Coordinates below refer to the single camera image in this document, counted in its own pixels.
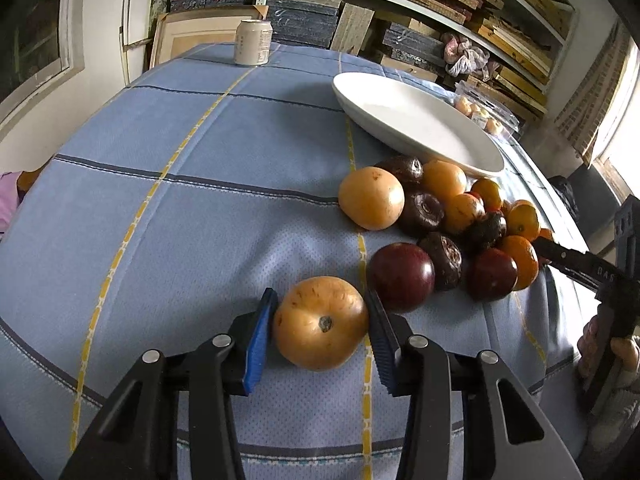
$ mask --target yellow fruit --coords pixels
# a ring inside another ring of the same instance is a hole
[[[360,227],[379,231],[398,220],[404,207],[404,191],[391,173],[367,166],[352,171],[340,183],[338,204]]]
[[[471,191],[475,191],[482,197],[484,208],[486,210],[500,210],[504,202],[504,192],[498,186],[497,182],[489,178],[479,178],[471,186]]]
[[[498,248],[507,253],[518,267],[518,280],[513,290],[527,288],[538,276],[538,257],[531,243],[521,236],[507,236]]]
[[[535,207],[533,205],[533,202],[530,202],[529,200],[524,200],[523,198],[521,198],[520,200],[516,200],[513,204],[511,204],[511,207],[516,207],[517,205],[520,204],[529,204],[531,207]]]
[[[455,164],[443,160],[431,160],[423,167],[422,186],[442,204],[465,192],[466,176]]]
[[[517,235],[532,242],[540,234],[538,212],[532,205],[520,203],[515,205],[507,215],[507,234]]]
[[[369,327],[364,300],[348,282],[317,276],[289,290],[273,317],[273,339],[293,364],[321,372],[356,351]]]
[[[444,206],[444,229],[458,235],[484,214],[482,203],[469,193],[451,198]]]

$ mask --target window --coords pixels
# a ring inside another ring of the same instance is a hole
[[[82,0],[17,0],[0,30],[2,140],[2,132],[38,96],[83,69]]]
[[[37,0],[0,38],[0,101],[60,57],[60,0]]]
[[[640,52],[631,40],[620,83],[600,125],[594,154],[598,170],[624,200],[640,196]]]

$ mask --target blue tablecloth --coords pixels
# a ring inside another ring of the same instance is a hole
[[[326,50],[274,44],[255,69],[232,57],[228,44],[196,47],[122,91],[49,164],[0,244],[0,416],[46,480],[143,351],[196,348],[253,310],[266,286],[282,296],[322,274],[360,286],[366,254],[412,241],[395,228],[358,240],[338,208],[350,168],[392,151],[346,119],[332,78],[370,72],[450,93]],[[515,142],[500,148],[509,198],[533,200],[560,243],[585,250],[529,157]],[[407,317],[449,351],[497,351],[576,454],[585,427],[574,345],[593,314],[592,294],[547,269],[504,300],[474,304],[454,290]],[[367,382],[369,366],[364,345],[322,374],[272,349],[255,393],[233,400],[247,478],[395,478],[408,399],[387,394],[375,365]],[[451,477],[460,478],[452,398]],[[183,400],[178,461],[188,479]]]

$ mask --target oval white plate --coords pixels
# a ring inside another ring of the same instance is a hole
[[[334,77],[340,105],[366,132],[421,162],[453,162],[469,176],[497,176],[504,169],[498,147],[472,120],[427,92],[363,72]]]

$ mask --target white wall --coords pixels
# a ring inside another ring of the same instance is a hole
[[[562,111],[584,79],[617,18],[616,11],[607,0],[568,1],[578,10],[578,21],[564,63],[547,94],[546,120],[550,122]],[[568,176],[582,163],[569,143],[545,125],[527,132],[522,145],[546,176]]]
[[[6,134],[0,124],[0,173],[39,168],[124,88],[122,9],[123,0],[83,0],[84,70],[46,95]],[[146,13],[148,23],[148,3],[141,12]]]

